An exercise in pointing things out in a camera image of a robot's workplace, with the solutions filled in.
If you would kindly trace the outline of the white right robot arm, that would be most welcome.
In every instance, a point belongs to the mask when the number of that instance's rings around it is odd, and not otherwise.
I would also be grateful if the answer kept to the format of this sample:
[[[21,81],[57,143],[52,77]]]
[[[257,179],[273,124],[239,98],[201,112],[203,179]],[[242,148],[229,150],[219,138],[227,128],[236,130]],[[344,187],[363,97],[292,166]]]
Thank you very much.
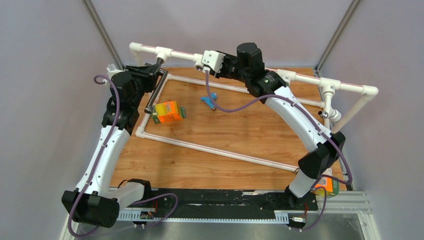
[[[218,52],[211,75],[244,83],[247,91],[276,112],[303,143],[307,154],[298,161],[298,172],[285,195],[286,205],[299,209],[324,171],[342,155],[346,137],[319,124],[293,95],[288,81],[265,68],[262,51],[254,42],[240,44],[236,55]]]

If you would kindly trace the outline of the black long-handle water faucet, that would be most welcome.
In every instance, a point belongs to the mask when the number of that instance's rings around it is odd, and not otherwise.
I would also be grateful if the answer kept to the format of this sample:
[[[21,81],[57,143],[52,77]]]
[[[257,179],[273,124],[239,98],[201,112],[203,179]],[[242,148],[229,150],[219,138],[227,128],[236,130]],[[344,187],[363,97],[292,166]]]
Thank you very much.
[[[165,69],[162,69],[162,65],[164,62],[165,60],[159,57],[157,58],[156,64],[154,65],[155,72],[153,76],[154,76],[154,79],[157,81],[157,84],[155,85],[150,95],[150,98],[147,102],[147,105],[144,108],[144,112],[146,114],[151,114],[153,112],[154,102],[156,98],[159,96],[160,90],[162,89],[162,87],[164,86],[167,80],[168,71]]]

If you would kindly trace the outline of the orange box near right arm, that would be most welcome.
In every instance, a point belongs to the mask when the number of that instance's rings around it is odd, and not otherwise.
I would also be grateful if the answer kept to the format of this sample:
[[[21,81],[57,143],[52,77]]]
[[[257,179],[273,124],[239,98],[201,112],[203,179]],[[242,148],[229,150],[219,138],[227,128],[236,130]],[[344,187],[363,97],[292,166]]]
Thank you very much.
[[[336,180],[329,177],[322,177],[314,186],[312,192],[318,196],[335,197],[340,192],[340,185]]]

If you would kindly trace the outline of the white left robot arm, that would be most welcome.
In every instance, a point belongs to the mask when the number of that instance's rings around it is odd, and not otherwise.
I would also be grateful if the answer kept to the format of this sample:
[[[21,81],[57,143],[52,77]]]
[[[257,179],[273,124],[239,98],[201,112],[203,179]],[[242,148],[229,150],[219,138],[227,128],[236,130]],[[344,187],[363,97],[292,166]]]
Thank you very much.
[[[61,202],[70,223],[111,228],[124,208],[137,203],[147,207],[153,201],[149,181],[130,179],[124,186],[110,191],[110,182],[121,152],[140,116],[139,106],[145,94],[151,97],[152,109],[166,77],[162,63],[126,66],[112,76],[96,75],[96,84],[108,84],[111,96],[101,121],[100,137],[90,163],[74,190],[64,191]]]

